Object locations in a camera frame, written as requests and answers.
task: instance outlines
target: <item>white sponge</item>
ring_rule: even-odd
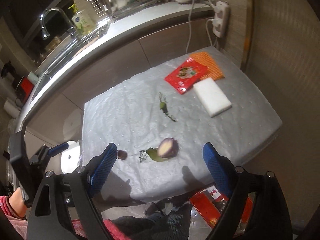
[[[195,83],[193,89],[210,117],[214,117],[231,107],[231,102],[212,78]]]

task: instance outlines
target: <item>table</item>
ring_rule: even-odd
[[[234,165],[243,165],[275,138],[282,122],[260,90],[214,47],[199,51],[207,51],[225,75],[217,84],[232,108],[216,117],[209,117],[192,89],[180,95],[163,79],[188,55],[137,74],[85,104],[84,165],[110,142],[128,153],[112,168],[101,201],[129,205],[183,194],[213,182],[202,158],[205,143],[211,142]],[[169,114],[177,122],[160,110],[159,92],[166,96]],[[140,163],[140,150],[156,148],[167,137],[179,143],[175,158]]]

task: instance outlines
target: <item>purple onion half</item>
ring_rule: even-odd
[[[164,139],[157,150],[158,156],[169,159],[175,157],[179,151],[178,141],[169,137]]]

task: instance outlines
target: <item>kitchen faucet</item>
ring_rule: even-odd
[[[50,9],[44,10],[44,12],[40,15],[40,26],[41,26],[42,38],[44,40],[50,37],[50,34],[48,33],[48,30],[44,24],[44,18],[51,11],[58,11],[59,13],[62,14],[62,17],[64,18],[64,20],[67,22],[67,24],[69,25],[69,27],[71,29],[71,33],[70,33],[71,38],[76,38],[79,41],[82,39],[81,32],[78,30],[78,28],[75,25],[72,24],[72,22],[69,20],[68,16],[65,14],[65,12],[58,7],[52,7]]]

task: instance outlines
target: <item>orange sponge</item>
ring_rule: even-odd
[[[207,52],[196,52],[190,54],[190,57],[193,58],[196,62],[205,65],[208,68],[207,74],[203,75],[200,79],[206,79],[211,77],[213,80],[218,80],[224,78],[224,75],[216,62]]]

